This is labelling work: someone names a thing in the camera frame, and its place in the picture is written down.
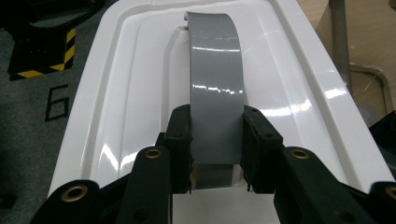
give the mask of background floor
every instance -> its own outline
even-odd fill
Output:
[[[0,193],[17,195],[12,209],[0,210],[1,224],[29,223],[46,200],[68,120],[45,121],[50,89],[63,86],[52,93],[52,101],[68,100],[69,114],[99,21],[114,2],[106,1],[77,27],[74,65],[62,72],[9,81],[14,41],[0,30]],[[48,25],[59,24],[59,20],[52,22]],[[64,112],[60,105],[52,107],[50,117]]]

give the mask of white plastic panel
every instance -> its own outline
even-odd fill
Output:
[[[190,102],[186,11],[227,13],[233,19],[242,50],[245,104],[260,109],[283,135],[285,146],[314,151],[340,181],[364,191],[375,181],[392,180],[296,1],[169,2],[119,1],[103,17],[50,192],[78,178],[92,179],[102,187],[130,173],[136,153],[154,145],[172,110]],[[214,191],[220,198],[232,191],[239,201],[248,194],[241,185],[241,189]],[[205,210],[216,204],[210,201],[212,196],[205,196],[212,191],[197,192],[176,197],[175,223],[187,223],[183,218],[189,216],[201,220],[197,223],[232,223]],[[197,200],[188,203],[189,197]],[[252,207],[247,206],[266,209],[272,200],[251,197],[238,216],[252,215]],[[275,210],[269,214],[256,214],[250,223],[277,223]],[[254,221],[263,218],[264,222]]]

